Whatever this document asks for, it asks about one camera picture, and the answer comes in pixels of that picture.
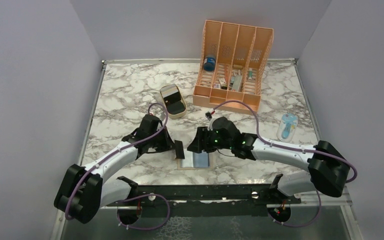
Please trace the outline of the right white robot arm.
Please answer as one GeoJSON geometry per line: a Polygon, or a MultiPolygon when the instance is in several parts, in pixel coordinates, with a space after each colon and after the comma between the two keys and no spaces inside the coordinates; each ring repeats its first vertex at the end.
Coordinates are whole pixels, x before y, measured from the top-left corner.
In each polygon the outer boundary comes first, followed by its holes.
{"type": "Polygon", "coordinates": [[[230,150],[240,159],[273,161],[301,169],[275,178],[268,196],[276,204],[289,196],[315,190],[339,198],[350,171],[350,166],[341,161],[342,156],[327,141],[321,140],[317,145],[283,145],[260,139],[255,133],[240,132],[226,117],[213,120],[210,126],[198,127],[187,147],[193,153],[212,153],[219,149],[230,150]]]}

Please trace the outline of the beige leather card holder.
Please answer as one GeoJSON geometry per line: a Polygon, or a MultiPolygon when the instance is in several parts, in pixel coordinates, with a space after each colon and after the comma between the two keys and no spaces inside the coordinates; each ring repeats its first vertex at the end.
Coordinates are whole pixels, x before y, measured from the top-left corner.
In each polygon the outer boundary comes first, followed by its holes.
{"type": "Polygon", "coordinates": [[[213,169],[215,167],[213,155],[207,152],[195,153],[193,152],[193,165],[191,168],[182,168],[181,159],[175,159],[177,161],[178,170],[201,170],[201,169],[213,169]]]}

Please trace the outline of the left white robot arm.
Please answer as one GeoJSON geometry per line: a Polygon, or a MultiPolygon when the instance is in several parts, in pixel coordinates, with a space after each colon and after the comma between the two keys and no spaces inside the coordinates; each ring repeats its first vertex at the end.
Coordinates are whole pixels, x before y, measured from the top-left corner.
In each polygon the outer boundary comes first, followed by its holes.
{"type": "Polygon", "coordinates": [[[108,183],[118,170],[147,154],[149,149],[166,152],[174,148],[167,130],[168,119],[146,114],[132,133],[101,158],[84,166],[71,165],[65,172],[53,205],[65,213],[68,220],[82,224],[90,222],[98,210],[115,202],[115,194],[124,205],[137,200],[137,191],[126,182],[108,183]]]}

